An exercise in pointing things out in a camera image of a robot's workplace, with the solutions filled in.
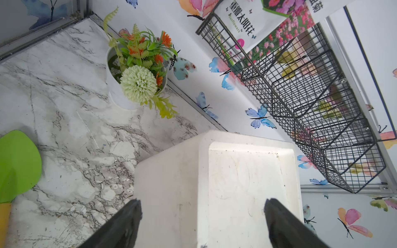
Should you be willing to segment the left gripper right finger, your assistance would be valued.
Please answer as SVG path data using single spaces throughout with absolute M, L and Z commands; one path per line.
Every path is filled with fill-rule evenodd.
M 328 247 L 277 199 L 266 200 L 264 214 L 274 248 Z

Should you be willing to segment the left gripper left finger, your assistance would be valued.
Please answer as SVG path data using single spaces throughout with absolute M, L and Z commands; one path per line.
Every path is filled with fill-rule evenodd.
M 132 199 L 79 247 L 133 248 L 141 220 L 141 201 Z

